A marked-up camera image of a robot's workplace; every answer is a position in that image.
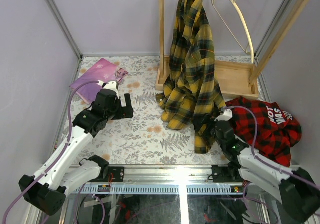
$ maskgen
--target wooden frame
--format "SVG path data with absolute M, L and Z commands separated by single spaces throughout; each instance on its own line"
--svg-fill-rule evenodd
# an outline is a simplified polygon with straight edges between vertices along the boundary
M 159 0 L 159 24 L 160 24 L 160 66 L 155 83 L 156 90 L 163 90 L 164 82 L 170 74 L 169 57 L 165 57 L 165 0 Z M 290 11 L 287 19 L 277 32 L 261 61 L 255 67 L 252 64 L 239 64 L 233 62 L 216 61 L 215 74 L 220 83 L 224 98 L 244 96 L 248 99 L 257 99 L 257 78 L 275 53 L 288 31 L 291 29 L 305 6 L 310 0 L 298 0 Z

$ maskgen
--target floral patterned surface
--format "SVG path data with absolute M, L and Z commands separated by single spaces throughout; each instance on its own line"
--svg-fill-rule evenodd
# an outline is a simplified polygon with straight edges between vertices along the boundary
M 94 154 L 104 157 L 111 164 L 225 164 L 226 157 L 217 143 L 207 154 L 194 152 L 193 126 L 182 130 L 170 130 L 161 120 L 162 109 L 156 102 L 155 82 L 159 57 L 104 57 L 129 72 L 119 85 L 119 93 L 130 93 L 134 117 L 111 120 L 98 133 L 92 143 L 83 149 L 74 163 Z M 247 56 L 217 56 L 218 60 L 250 62 Z M 81 64 L 84 74 L 101 57 L 86 57 Z M 259 88 L 259 98 L 264 100 Z M 75 95 L 71 104 L 72 119 L 88 105 Z M 68 133 L 68 120 L 62 139 Z

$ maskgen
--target plaid shirt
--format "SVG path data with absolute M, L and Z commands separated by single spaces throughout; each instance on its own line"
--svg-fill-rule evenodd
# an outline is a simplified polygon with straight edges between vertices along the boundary
M 258 122 L 258 135 L 255 147 L 269 159 L 290 166 L 293 147 L 302 137 L 300 123 L 288 112 L 281 110 L 277 103 L 251 101 L 243 97 L 226 103 L 227 106 L 244 106 L 250 109 Z M 241 109 L 232 110 L 230 123 L 235 134 L 250 145 L 255 135 L 255 120 L 252 115 Z
M 182 129 L 193 118 L 225 106 L 215 79 L 215 50 L 203 0 L 179 0 L 170 49 L 170 76 L 156 96 L 168 128 Z M 207 153 L 214 140 L 195 134 L 195 152 Z

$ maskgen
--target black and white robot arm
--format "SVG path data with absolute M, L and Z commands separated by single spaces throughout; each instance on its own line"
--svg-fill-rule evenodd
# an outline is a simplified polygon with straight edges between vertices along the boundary
M 235 135 L 229 123 L 232 116 L 231 109 L 225 109 L 216 118 L 205 115 L 194 122 L 195 130 L 200 130 L 206 124 L 204 135 L 215 137 L 222 152 L 230 160 L 228 174 L 239 174 L 244 180 L 261 187 L 279 200 L 291 217 L 305 222 L 320 208 L 320 191 L 289 174 L 295 174 L 314 184 L 310 174 L 302 168 L 292 169 L 280 165 L 259 154 L 258 150 L 254 156 L 251 146 Z
M 67 171 L 81 150 L 92 142 L 100 130 L 105 128 L 108 120 L 133 117 L 134 110 L 130 94 L 124 95 L 126 106 L 122 107 L 116 81 L 109 83 L 99 81 L 98 84 L 102 89 L 92 103 L 91 109 L 83 110 L 73 121 L 70 142 L 68 143 L 68 137 L 66 137 L 34 175 L 23 175 L 19 181 L 20 188 L 24 191 L 37 177 L 45 174 L 26 192 L 24 199 L 48 215 L 55 214 L 62 207 L 66 197 L 82 184 L 92 179 L 106 178 L 109 163 L 98 155 L 88 158 L 75 170 L 69 173 Z M 68 146 L 64 150 L 65 143 L 68 143 Z

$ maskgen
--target wooden base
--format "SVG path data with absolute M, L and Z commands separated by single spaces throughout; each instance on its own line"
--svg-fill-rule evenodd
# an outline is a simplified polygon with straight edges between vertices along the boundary
M 169 70 L 169 57 L 165 57 L 165 69 L 168 75 Z M 217 78 L 223 97 L 225 99 L 234 99 L 243 96 L 250 100 L 258 99 L 258 82 L 257 80 L 253 85 L 249 86 L 249 77 L 253 73 L 255 66 L 248 63 L 233 63 L 224 61 L 215 61 L 215 77 Z M 155 82 L 155 89 L 163 91 L 166 78 L 161 70 L 158 70 L 157 79 Z

